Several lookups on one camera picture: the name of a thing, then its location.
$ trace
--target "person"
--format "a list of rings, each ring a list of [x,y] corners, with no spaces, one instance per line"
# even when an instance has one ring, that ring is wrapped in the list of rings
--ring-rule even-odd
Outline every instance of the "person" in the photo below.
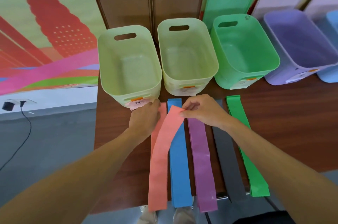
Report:
[[[129,153],[159,119],[160,102],[134,110],[116,139],[27,188],[0,208],[1,223],[81,223]],[[228,132],[297,224],[337,223],[338,186],[228,115],[209,95],[190,97],[181,115]]]

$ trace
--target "dark brown tabletop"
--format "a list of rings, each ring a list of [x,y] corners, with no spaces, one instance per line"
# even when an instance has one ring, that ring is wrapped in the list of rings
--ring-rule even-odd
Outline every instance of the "dark brown tabletop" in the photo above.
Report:
[[[317,75],[299,82],[273,86],[264,79],[247,89],[225,90],[212,79],[201,94],[214,98],[241,95],[251,128],[272,144],[318,172],[338,169],[338,84]],[[162,84],[160,101],[173,98]],[[116,138],[127,127],[131,111],[104,92],[99,82],[94,149]],[[184,121],[192,195],[196,195],[187,120]],[[217,196],[226,195],[213,132],[206,125]],[[235,147],[243,183],[249,183],[239,150]],[[150,137],[137,146],[112,180],[92,213],[146,205],[150,167]],[[171,200],[168,180],[168,200]]]

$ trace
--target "storage bin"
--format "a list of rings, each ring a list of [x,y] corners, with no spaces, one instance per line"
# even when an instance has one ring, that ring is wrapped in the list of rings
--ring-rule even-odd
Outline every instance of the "storage bin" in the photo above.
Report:
[[[262,25],[281,59],[280,66],[266,75],[268,83],[296,82],[337,64],[337,51],[302,11],[269,12]]]
[[[167,19],[158,25],[163,80],[174,96],[201,92],[218,62],[206,25],[196,18]]]
[[[150,31],[141,25],[106,30],[98,39],[102,88],[117,102],[158,98],[162,72]]]
[[[321,20],[316,22],[318,28],[338,50],[338,11],[329,12]],[[317,73],[325,82],[338,82],[338,66],[328,67]]]
[[[215,18],[211,30],[224,89],[245,89],[279,65],[279,57],[256,18],[233,14]]]

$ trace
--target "wall socket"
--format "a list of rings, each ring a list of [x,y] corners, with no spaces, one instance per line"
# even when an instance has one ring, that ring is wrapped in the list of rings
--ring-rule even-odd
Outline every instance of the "wall socket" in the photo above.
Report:
[[[5,102],[11,102],[11,103],[13,103],[13,104],[15,104],[15,105],[20,105],[20,101],[26,101],[26,102],[25,102],[25,105],[33,105],[33,104],[37,104],[37,102],[34,102],[33,100],[24,98],[24,99],[4,99],[4,100],[2,100],[2,105],[3,105]]]

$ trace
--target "forearm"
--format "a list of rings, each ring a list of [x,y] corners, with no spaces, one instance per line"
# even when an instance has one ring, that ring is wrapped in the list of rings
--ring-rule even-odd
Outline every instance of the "forearm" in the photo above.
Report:
[[[2,223],[81,223],[129,153],[137,136],[116,139],[40,180],[0,209]]]
[[[261,172],[289,214],[299,223],[334,223],[338,187],[284,153],[238,120],[226,130]]]

